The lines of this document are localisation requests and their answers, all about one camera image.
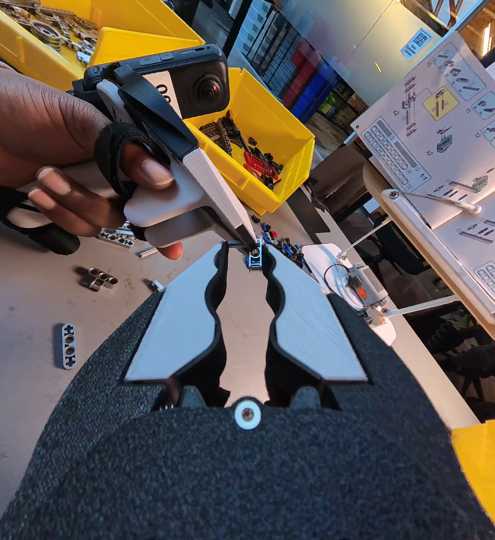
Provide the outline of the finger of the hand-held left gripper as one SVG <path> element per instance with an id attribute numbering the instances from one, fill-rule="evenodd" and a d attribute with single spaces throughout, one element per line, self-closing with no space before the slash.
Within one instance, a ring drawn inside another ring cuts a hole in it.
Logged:
<path id="1" fill-rule="evenodd" d="M 239 226 L 248 228 L 248 220 L 241 220 L 232 227 L 222 219 L 144 219 L 144 236 L 151 246 L 163 248 L 205 232 L 215 232 L 223 240 L 239 241 L 246 246 L 248 238 L 242 238 L 237 231 Z"/>
<path id="2" fill-rule="evenodd" d="M 124 206 L 127 220 L 144 230 L 144 219 L 222 219 L 235 227 L 248 220 L 248 228 L 239 226 L 242 238 L 248 238 L 247 250 L 257 247 L 256 235 L 246 209 L 224 180 L 206 153 L 196 148 L 182 160 L 169 151 L 170 171 L 175 185 L 150 191 L 137 187 Z"/>

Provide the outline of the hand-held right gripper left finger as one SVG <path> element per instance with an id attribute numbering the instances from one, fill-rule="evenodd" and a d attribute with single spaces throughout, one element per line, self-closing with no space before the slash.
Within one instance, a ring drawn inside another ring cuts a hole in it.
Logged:
<path id="1" fill-rule="evenodd" d="M 124 377 L 126 383 L 158 383 L 176 405 L 186 386 L 210 407 L 224 407 L 220 387 L 226 350 L 217 307 L 224 299 L 229 246 L 222 242 L 165 286 Z"/>

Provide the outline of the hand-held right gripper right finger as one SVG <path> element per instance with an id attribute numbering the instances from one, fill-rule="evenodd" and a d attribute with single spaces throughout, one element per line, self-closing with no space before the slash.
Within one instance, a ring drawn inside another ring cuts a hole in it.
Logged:
<path id="1" fill-rule="evenodd" d="M 273 312 L 266 349 L 265 383 L 271 407 L 291 407 L 301 388 L 312 388 L 322 407 L 339 407 L 338 383 L 367 383 L 328 295 L 316 280 L 275 247 L 262 249 L 266 302 Z"/>

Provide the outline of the dark grey connector piece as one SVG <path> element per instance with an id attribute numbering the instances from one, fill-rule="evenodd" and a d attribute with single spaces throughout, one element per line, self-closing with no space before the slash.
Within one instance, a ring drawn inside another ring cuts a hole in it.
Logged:
<path id="1" fill-rule="evenodd" d="M 262 236 L 257 239 L 257 248 L 251 251 L 246 257 L 246 266 L 250 271 L 259 271 L 263 268 L 263 253 L 264 238 Z"/>

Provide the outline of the yellow bin with red panels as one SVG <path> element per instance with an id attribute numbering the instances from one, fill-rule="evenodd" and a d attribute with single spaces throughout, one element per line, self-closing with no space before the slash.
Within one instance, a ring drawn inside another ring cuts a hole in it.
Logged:
<path id="1" fill-rule="evenodd" d="M 230 102 L 225 110 L 184 122 L 238 199 L 257 214 L 272 213 L 308 179 L 314 135 L 247 70 L 229 68 L 229 87 Z M 274 191 L 244 168 L 243 150 L 233 146 L 230 156 L 200 131 L 227 111 L 245 139 L 255 139 L 263 153 L 271 153 L 274 161 L 284 166 Z"/>

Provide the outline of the grey desk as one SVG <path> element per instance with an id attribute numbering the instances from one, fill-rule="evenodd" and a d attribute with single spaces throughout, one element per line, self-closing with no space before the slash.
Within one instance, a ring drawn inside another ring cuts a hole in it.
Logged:
<path id="1" fill-rule="evenodd" d="M 14 496 L 36 441 L 56 403 L 100 344 L 150 295 L 148 281 L 168 284 L 219 242 L 205 233 L 184 244 L 181 259 L 154 254 L 144 242 L 127 249 L 82 238 L 69 256 L 40 251 L 0 223 L 0 517 Z M 96 267 L 115 276 L 113 289 L 82 285 Z M 266 279 L 246 269 L 236 249 L 229 255 L 226 294 L 218 307 L 227 363 L 222 387 L 227 404 L 244 395 L 268 399 L 265 351 L 273 312 L 265 300 Z M 403 316 L 393 317 L 392 348 L 400 356 L 449 430 L 480 423 Z M 78 358 L 63 369 L 59 327 L 73 323 Z"/>

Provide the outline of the person's left hand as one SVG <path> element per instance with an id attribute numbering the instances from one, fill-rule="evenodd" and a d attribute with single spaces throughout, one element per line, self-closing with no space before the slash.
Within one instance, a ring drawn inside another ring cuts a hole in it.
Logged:
<path id="1" fill-rule="evenodd" d="M 94 158 L 107 179 L 122 171 L 138 186 L 165 190 L 174 177 L 142 134 L 113 124 L 93 105 L 0 68 L 0 221 L 45 249 L 75 253 L 79 237 L 126 222 L 121 202 L 92 192 L 65 171 Z"/>

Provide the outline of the stack of grey crates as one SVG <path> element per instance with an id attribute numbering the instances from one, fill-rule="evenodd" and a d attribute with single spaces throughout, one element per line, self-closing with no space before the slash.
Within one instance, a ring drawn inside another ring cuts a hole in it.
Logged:
<path id="1" fill-rule="evenodd" d="M 269 1 L 252 1 L 228 57 L 229 67 L 248 71 L 282 100 L 298 69 L 292 62 L 301 35 Z"/>

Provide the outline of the stack of red crates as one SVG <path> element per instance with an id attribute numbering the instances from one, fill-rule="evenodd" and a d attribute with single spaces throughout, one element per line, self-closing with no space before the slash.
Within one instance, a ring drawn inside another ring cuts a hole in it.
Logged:
<path id="1" fill-rule="evenodd" d="M 284 106 L 296 117 L 300 118 L 305 109 L 302 96 L 308 85 L 320 70 L 323 58 L 307 39 L 302 39 L 292 55 L 291 63 L 294 72 L 284 86 L 281 101 Z"/>

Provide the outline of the blue crate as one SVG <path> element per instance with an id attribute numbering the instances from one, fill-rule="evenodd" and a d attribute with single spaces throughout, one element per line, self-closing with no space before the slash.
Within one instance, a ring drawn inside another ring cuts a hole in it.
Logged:
<path id="1" fill-rule="evenodd" d="M 327 62 L 322 63 L 298 95 L 291 109 L 292 114 L 306 124 L 340 81 L 342 78 L 333 67 Z"/>

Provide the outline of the black office chair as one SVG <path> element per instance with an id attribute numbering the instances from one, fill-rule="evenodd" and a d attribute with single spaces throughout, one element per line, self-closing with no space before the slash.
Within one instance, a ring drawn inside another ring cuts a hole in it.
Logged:
<path id="1" fill-rule="evenodd" d="M 419 275 L 431 268 L 426 259 L 392 221 L 380 227 L 374 235 L 380 254 L 395 269 L 401 268 L 408 274 Z"/>

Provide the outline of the wooden book stand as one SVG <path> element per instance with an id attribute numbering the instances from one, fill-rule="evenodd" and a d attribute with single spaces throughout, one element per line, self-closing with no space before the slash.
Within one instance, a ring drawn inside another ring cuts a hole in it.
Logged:
<path id="1" fill-rule="evenodd" d="M 480 202 L 479 214 L 463 211 L 433 229 L 369 161 L 361 169 L 361 179 L 388 217 L 495 340 L 495 192 Z"/>

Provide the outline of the far left yellow bin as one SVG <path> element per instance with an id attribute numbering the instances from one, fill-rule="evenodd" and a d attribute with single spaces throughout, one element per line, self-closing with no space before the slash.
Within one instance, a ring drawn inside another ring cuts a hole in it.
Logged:
<path id="1" fill-rule="evenodd" d="M 98 40 L 94 22 L 40 1 L 0 1 L 0 10 L 64 59 L 71 50 L 79 64 L 89 66 Z"/>

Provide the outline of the white paper notice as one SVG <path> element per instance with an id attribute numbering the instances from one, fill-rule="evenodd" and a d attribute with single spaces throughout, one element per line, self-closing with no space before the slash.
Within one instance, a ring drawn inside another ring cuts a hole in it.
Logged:
<path id="1" fill-rule="evenodd" d="M 432 34 L 424 28 L 420 28 L 411 39 L 401 48 L 401 54 L 412 60 L 420 50 L 432 39 Z"/>

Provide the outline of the instruction booklet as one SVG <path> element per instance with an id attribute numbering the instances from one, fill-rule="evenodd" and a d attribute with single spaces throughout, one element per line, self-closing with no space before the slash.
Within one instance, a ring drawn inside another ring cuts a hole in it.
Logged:
<path id="1" fill-rule="evenodd" d="M 495 192 L 495 79 L 458 34 L 353 124 L 391 189 L 430 228 Z"/>

